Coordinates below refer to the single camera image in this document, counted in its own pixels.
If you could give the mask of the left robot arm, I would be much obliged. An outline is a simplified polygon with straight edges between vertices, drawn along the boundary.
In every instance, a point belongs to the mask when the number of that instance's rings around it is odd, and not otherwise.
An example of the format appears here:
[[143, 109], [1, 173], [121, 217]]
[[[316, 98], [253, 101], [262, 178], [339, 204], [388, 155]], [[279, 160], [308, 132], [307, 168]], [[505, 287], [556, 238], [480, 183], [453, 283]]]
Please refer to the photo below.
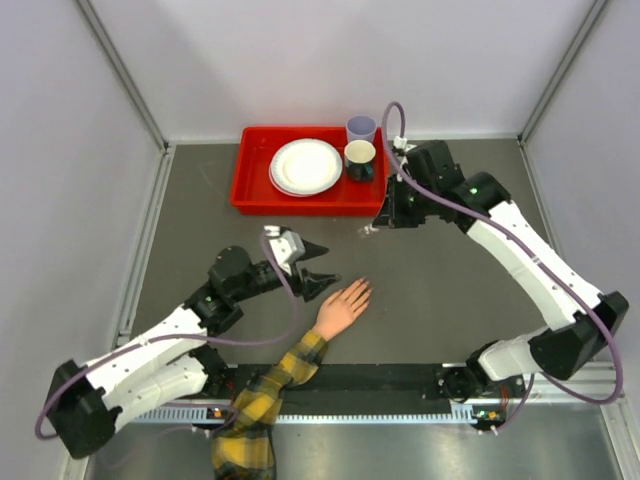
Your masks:
[[[59, 365], [36, 436], [59, 439], [80, 460], [149, 411], [185, 396], [220, 394], [227, 374], [216, 348], [242, 318], [243, 301], [283, 288], [292, 302], [309, 302], [341, 279], [300, 267], [329, 250], [288, 228], [266, 227], [260, 241], [265, 260], [253, 262], [240, 246], [221, 250], [205, 283], [155, 326], [84, 364]], [[44, 422], [54, 429], [50, 435], [42, 430]]]

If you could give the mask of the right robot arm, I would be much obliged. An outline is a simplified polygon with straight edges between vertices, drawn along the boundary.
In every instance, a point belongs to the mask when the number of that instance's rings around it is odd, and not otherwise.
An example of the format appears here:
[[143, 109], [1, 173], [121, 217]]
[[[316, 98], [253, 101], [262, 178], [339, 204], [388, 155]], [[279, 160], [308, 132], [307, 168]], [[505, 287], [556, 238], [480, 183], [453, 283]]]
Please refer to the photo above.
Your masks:
[[471, 354], [463, 395], [492, 394], [503, 380], [542, 373], [568, 380], [607, 344], [629, 310], [618, 291], [602, 293], [570, 268], [529, 225], [506, 188], [487, 172], [464, 176], [443, 140], [411, 145], [396, 137], [401, 171], [387, 179], [376, 228], [416, 228], [430, 216], [455, 224], [491, 254], [540, 311], [545, 327], [490, 342]]

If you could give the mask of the yellow plaid sleeve forearm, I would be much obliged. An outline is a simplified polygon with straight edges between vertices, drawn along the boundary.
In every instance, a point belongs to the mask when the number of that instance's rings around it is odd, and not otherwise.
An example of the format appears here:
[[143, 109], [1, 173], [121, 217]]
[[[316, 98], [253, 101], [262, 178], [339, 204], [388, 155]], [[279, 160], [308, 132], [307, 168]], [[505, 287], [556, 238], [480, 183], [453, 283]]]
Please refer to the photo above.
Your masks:
[[272, 430], [288, 388], [317, 373], [328, 342], [308, 331], [267, 373], [251, 380], [234, 402], [237, 416], [212, 441], [216, 479], [274, 479], [277, 475]]

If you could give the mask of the mannequin hand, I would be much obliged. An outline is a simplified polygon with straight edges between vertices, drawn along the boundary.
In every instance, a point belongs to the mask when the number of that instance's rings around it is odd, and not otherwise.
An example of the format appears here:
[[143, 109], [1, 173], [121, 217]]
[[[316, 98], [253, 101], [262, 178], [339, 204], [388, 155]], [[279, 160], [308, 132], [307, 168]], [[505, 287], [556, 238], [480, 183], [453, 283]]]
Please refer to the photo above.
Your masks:
[[336, 291], [320, 306], [312, 330], [324, 340], [332, 340], [364, 313], [369, 306], [371, 294], [370, 282], [365, 278]]

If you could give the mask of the glitter nail polish bottle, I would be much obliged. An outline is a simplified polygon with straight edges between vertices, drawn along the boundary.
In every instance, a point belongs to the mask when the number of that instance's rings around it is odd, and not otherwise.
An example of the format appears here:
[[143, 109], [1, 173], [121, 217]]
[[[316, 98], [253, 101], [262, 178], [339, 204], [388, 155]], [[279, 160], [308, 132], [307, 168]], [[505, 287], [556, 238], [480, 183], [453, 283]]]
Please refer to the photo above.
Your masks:
[[366, 237], [369, 237], [370, 235], [372, 235], [374, 233], [377, 233], [379, 231], [380, 231], [379, 228], [374, 227], [372, 224], [367, 224], [367, 225], [365, 225], [364, 227], [361, 227], [358, 230], [358, 234], [359, 234], [360, 237], [366, 238]]

